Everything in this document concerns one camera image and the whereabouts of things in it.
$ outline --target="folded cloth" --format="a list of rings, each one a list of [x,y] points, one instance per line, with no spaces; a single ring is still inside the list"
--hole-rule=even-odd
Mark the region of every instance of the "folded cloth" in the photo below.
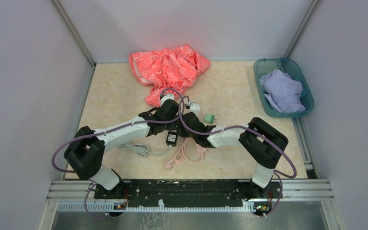
[[[290,75],[276,69],[260,78],[260,84],[267,92],[265,97],[271,106],[281,113],[301,112],[301,82],[291,79]]]
[[[208,59],[188,45],[161,51],[136,52],[129,56],[129,64],[140,83],[154,84],[145,98],[154,107],[160,106],[160,94],[165,88],[184,93],[210,66]]]

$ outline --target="lavender cloth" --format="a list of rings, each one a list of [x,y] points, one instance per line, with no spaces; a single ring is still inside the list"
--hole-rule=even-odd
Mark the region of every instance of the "lavender cloth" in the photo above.
[[[305,107],[301,105],[302,85],[291,79],[290,75],[276,69],[260,78],[260,84],[267,92],[265,97],[273,109],[281,113],[301,112]]]

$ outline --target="pink extension cord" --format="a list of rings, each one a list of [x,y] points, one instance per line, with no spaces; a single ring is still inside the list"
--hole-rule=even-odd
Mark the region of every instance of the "pink extension cord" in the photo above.
[[[183,138],[183,143],[181,144],[181,147],[175,152],[174,157],[170,161],[168,161],[164,164],[164,168],[166,170],[170,170],[173,167],[172,166],[173,162],[179,164],[179,163],[183,162],[184,159],[186,159],[187,161],[189,161],[191,163],[200,163],[204,159],[204,153],[207,151],[207,149],[199,146],[198,144],[195,144],[195,146],[196,146],[197,152],[199,154],[201,154],[201,159],[200,160],[192,161],[192,160],[188,159],[185,156],[185,147],[187,146],[187,143],[188,143],[189,140],[190,140],[190,138]]]

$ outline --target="robotic arm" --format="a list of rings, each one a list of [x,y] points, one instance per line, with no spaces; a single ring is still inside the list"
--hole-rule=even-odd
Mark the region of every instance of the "robotic arm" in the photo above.
[[[102,165],[103,156],[107,151],[133,139],[157,135],[165,130],[178,130],[179,136],[191,137],[204,148],[243,146],[258,163],[252,182],[261,188],[266,188],[281,157],[277,150],[241,128],[224,130],[211,135],[192,133],[178,119],[179,106],[173,98],[172,94],[167,94],[161,100],[161,107],[152,108],[128,122],[113,127],[97,130],[91,130],[87,126],[82,127],[75,137],[102,132],[104,134],[72,142],[64,153],[65,159],[81,180],[92,180],[105,189],[112,190],[119,184],[121,178],[115,171]],[[196,112],[184,114],[182,118],[187,126],[198,132],[208,133],[222,130],[222,127],[205,126],[199,121]],[[263,134],[282,150],[288,144],[288,139],[283,134],[258,117],[253,118],[245,127]],[[117,130],[108,133],[108,130],[115,129]]]

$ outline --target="green plug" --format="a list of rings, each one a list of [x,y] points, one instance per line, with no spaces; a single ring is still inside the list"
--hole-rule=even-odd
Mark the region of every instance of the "green plug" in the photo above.
[[[205,114],[204,121],[207,122],[208,124],[213,124],[215,121],[215,116],[212,114]]]

